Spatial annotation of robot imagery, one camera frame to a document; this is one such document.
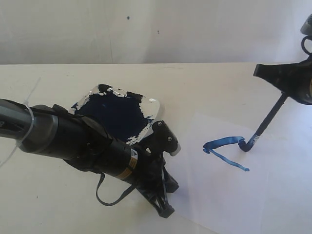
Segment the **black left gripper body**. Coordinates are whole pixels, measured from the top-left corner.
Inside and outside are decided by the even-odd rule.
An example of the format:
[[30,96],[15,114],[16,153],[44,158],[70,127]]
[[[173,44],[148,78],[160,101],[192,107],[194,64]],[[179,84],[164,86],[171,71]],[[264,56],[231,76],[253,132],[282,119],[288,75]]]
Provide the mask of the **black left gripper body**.
[[129,184],[137,183],[140,189],[162,192],[164,182],[162,153],[168,143],[160,139],[144,139],[129,146],[113,138],[107,141],[107,174]]

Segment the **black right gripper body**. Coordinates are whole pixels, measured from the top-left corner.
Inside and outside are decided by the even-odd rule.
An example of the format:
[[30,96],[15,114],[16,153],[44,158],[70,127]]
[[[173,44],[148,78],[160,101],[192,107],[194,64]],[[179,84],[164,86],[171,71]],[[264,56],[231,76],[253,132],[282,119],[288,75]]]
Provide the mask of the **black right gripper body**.
[[302,63],[302,78],[300,83],[301,98],[307,103],[312,104],[312,56],[310,55],[307,60]]

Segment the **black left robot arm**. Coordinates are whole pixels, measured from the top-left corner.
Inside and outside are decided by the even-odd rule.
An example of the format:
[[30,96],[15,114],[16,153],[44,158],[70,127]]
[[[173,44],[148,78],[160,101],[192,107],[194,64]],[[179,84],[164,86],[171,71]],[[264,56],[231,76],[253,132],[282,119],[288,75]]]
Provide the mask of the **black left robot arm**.
[[169,217],[167,199],[179,185],[165,168],[165,152],[178,151],[178,141],[164,121],[152,125],[152,133],[133,145],[113,137],[93,117],[73,115],[59,105],[29,107],[11,100],[0,101],[0,135],[16,141],[23,152],[60,158],[70,166],[110,175],[129,184],[125,198],[138,190],[156,209]]

